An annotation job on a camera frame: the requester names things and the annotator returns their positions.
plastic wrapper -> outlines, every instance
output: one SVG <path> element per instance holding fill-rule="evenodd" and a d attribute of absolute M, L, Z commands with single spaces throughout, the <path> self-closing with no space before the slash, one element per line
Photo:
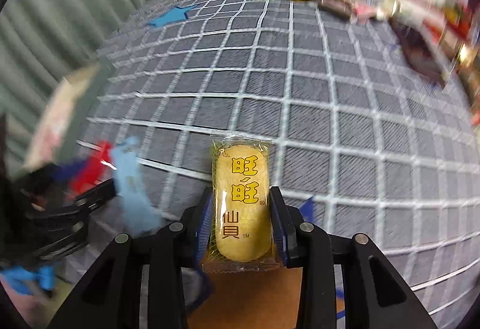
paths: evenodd
<path fill-rule="evenodd" d="M 205 271 L 279 267 L 269 207 L 271 143 L 212 136 L 213 217 Z"/>
<path fill-rule="evenodd" d="M 403 55 L 410 67 L 429 82 L 445 88 L 442 68 L 436 62 L 422 34 L 400 17 L 390 18 L 389 23 L 398 37 Z"/>
<path fill-rule="evenodd" d="M 318 8 L 350 23 L 357 20 L 350 5 L 341 0 L 318 0 Z"/>

snack bag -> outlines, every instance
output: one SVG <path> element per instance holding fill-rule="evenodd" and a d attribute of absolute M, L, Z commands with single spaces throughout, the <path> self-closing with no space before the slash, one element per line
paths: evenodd
<path fill-rule="evenodd" d="M 267 141 L 212 136 L 213 220 L 206 271 L 277 268 Z"/>

gray mat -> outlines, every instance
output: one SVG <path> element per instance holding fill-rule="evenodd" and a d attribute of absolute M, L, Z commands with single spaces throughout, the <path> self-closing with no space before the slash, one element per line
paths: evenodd
<path fill-rule="evenodd" d="M 186 22 L 146 22 L 198 4 Z M 347 26 L 305 3 L 156 0 L 99 50 L 117 69 L 79 138 L 142 140 L 150 200 L 168 220 L 210 177 L 211 133 L 274 141 L 270 179 L 288 204 L 313 196 L 329 233 L 364 232 L 440 328 L 475 297 L 480 176 L 458 80 L 443 92 L 407 67 L 386 23 Z M 123 230 L 116 201 L 94 215 L 73 279 Z"/>

blue star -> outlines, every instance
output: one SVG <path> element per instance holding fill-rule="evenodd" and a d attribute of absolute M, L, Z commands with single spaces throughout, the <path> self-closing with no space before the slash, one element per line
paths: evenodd
<path fill-rule="evenodd" d="M 197 7 L 197 5 L 183 8 L 174 7 L 173 9 L 168 10 L 162 16 L 152 19 L 147 24 L 153 27 L 160 27 L 170 22 L 184 21 L 185 19 L 188 19 L 187 11 L 194 9 L 195 7 Z"/>

wall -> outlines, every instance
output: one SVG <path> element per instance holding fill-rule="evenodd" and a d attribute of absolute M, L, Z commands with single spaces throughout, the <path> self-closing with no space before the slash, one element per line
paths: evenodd
<path fill-rule="evenodd" d="M 10 172 L 22 163 L 62 77 L 148 0 L 8 0 L 0 13 L 0 111 L 9 114 Z"/>

